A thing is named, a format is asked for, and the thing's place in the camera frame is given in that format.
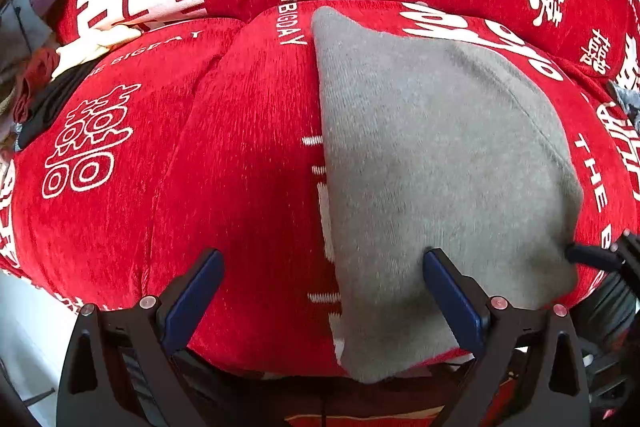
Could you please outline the red wedding bedspread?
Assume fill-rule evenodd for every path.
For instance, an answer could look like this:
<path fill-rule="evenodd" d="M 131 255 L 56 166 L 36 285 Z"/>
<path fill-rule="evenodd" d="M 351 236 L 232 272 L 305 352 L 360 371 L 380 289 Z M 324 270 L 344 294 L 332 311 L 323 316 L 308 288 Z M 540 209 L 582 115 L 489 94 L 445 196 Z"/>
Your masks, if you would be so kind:
<path fill-rule="evenodd" d="M 638 134 L 573 64 L 423 3 L 307 1 L 153 30 L 99 62 L 3 175 L 2 270 L 70 309 L 115 310 L 214 247 L 224 281 L 194 351 L 231 372 L 349 375 L 311 28 L 322 8 L 506 58 L 563 126 L 582 188 L 570 242 L 608 246 L 638 227 Z"/>

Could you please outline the black cloth item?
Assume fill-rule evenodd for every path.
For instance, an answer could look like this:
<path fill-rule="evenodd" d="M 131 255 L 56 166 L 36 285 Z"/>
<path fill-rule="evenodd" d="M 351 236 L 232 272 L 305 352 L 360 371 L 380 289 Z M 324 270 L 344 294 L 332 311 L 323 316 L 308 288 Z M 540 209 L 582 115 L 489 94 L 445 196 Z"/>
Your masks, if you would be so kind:
<path fill-rule="evenodd" d="M 25 150 L 38 136 L 51 128 L 55 119 L 90 72 L 101 62 L 99 57 L 73 66 L 62 72 L 37 94 L 28 111 L 27 119 L 17 135 L 17 150 Z"/>

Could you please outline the grey cloth at right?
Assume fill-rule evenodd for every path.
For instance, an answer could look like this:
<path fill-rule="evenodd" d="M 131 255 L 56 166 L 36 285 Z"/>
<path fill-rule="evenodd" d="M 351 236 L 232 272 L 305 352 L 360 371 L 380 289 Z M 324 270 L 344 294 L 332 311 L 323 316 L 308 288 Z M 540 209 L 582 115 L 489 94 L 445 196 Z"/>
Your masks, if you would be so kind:
<path fill-rule="evenodd" d="M 640 94 L 638 91 L 632 91 L 620 87 L 617 83 L 610 81 L 608 83 L 608 93 L 616 102 L 623 112 L 626 114 L 634 129 L 640 133 Z"/>

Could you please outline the cream cloth item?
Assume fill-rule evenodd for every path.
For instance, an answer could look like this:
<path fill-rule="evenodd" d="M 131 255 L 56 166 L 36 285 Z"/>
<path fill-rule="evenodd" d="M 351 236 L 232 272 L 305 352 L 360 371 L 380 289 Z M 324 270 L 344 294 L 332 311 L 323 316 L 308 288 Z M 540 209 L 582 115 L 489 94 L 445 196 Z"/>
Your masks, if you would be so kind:
<path fill-rule="evenodd" d="M 55 50 L 60 60 L 52 72 L 51 80 L 55 80 L 66 70 L 100 58 L 141 36 L 140 29 L 126 25 L 116 25 L 108 29 L 91 28 L 85 35 Z"/>

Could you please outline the grey knit garment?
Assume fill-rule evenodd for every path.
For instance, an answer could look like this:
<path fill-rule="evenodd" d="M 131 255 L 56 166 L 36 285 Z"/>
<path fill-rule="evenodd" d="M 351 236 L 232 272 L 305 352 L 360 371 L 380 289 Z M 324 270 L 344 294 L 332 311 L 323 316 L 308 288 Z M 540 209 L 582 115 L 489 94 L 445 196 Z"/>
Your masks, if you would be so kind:
<path fill-rule="evenodd" d="M 475 44 L 331 8 L 311 28 L 346 372 L 375 383 L 454 347 L 423 280 L 427 248 L 518 307 L 570 293 L 582 188 L 544 92 Z"/>

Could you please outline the pile of clothes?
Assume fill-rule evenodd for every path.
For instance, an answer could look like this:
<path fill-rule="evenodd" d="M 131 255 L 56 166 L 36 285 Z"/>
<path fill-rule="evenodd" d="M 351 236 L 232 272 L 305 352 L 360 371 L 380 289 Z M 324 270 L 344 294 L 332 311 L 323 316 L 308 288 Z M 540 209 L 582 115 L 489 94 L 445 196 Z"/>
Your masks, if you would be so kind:
<path fill-rule="evenodd" d="M 29 105 L 58 64 L 47 16 L 61 0 L 3 0 L 1 5 L 1 139 L 24 124 Z"/>

